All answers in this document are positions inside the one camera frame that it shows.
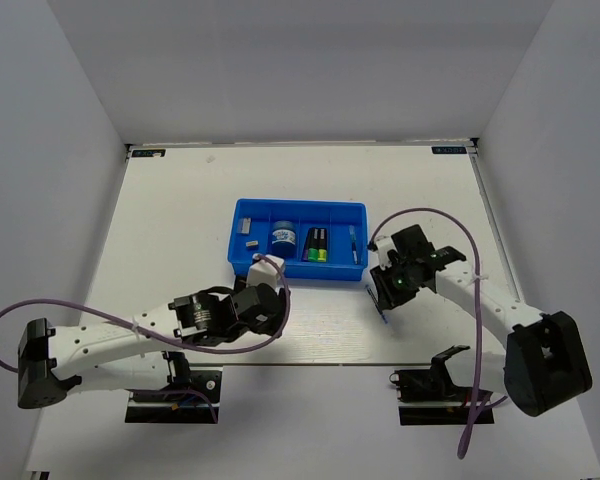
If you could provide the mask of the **yellow black highlighter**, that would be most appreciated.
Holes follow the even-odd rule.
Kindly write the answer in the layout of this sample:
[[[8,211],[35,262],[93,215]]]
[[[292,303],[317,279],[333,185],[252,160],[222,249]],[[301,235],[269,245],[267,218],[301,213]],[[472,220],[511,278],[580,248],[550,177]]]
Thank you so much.
[[[318,254],[317,261],[326,263],[328,259],[328,232],[326,228],[318,230]]]

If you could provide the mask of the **blue pen refill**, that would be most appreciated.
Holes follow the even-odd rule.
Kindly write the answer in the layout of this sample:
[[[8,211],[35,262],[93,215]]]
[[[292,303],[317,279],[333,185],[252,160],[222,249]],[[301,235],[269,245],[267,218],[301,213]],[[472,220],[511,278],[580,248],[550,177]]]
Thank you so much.
[[[381,308],[379,300],[378,300],[378,297],[374,293],[374,291],[371,288],[371,286],[370,285],[365,285],[365,290],[366,290],[367,294],[369,295],[369,297],[371,298],[372,303],[374,305],[374,308],[377,311],[378,315],[380,316],[382,322],[385,325],[389,325],[389,320],[388,320],[386,314],[384,313],[383,309]]]

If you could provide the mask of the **blue correction tape roll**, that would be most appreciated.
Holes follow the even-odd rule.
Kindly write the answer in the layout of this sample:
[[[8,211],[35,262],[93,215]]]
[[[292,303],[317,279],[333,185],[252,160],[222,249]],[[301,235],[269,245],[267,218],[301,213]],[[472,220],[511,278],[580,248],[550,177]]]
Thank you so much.
[[[281,258],[292,258],[297,250],[296,225],[287,220],[276,221],[271,230],[270,252]]]

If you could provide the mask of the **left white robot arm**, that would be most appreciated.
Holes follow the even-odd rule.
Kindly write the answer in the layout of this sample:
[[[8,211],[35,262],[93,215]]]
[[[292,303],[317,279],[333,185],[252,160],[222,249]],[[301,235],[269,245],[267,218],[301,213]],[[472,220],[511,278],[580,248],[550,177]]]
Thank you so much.
[[[290,292],[276,283],[211,287],[130,319],[102,313],[94,325],[32,320],[17,350],[17,405],[45,408],[88,390],[157,390],[182,398],[192,388],[185,351],[233,355],[231,343],[246,333],[268,341],[281,336]]]

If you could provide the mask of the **green black highlighter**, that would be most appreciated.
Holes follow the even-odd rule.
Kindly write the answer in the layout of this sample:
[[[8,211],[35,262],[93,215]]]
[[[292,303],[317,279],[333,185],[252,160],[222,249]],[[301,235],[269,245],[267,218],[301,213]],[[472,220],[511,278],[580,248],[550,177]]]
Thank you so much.
[[[317,262],[318,254],[318,230],[319,228],[311,228],[307,236],[308,262]]]

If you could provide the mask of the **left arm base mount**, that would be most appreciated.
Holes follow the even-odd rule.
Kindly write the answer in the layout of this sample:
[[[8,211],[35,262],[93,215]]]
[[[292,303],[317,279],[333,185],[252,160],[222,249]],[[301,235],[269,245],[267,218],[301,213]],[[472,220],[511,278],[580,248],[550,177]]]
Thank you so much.
[[[191,370],[188,384],[159,391],[133,391],[127,402],[127,424],[214,425],[218,423],[222,369]]]

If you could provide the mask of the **green pen refill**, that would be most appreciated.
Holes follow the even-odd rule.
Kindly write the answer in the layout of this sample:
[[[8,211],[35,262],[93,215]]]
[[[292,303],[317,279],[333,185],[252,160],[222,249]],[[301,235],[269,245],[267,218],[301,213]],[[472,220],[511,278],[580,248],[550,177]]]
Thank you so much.
[[[352,251],[352,259],[354,265],[359,265],[359,255],[357,248],[357,236],[356,229],[354,225],[349,225],[349,236],[350,236],[350,246]]]

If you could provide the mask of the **white eraser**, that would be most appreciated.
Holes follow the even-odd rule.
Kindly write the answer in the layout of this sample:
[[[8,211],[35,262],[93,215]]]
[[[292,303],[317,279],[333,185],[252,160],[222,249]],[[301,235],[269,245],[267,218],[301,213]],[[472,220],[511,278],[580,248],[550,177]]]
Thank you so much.
[[[237,233],[240,235],[249,235],[251,230],[252,219],[243,217],[238,221]]]

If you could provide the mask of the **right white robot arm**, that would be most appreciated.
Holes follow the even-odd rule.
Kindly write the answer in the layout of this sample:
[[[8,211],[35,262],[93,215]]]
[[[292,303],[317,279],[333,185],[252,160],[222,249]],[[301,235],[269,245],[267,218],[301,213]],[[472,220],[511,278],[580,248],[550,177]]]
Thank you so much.
[[[427,288],[472,316],[502,345],[481,358],[479,388],[510,399],[537,417],[593,386],[575,320],[545,313],[479,277],[457,249],[437,249],[418,225],[369,242],[379,264],[371,271],[380,311],[393,310]]]

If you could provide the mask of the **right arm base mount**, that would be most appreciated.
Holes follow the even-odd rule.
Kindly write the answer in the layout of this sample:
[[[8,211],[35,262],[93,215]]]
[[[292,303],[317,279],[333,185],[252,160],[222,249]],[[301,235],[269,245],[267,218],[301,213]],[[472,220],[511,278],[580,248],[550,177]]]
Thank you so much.
[[[397,392],[401,426],[460,426],[469,419],[470,387],[445,382],[425,368],[395,370],[389,382]]]

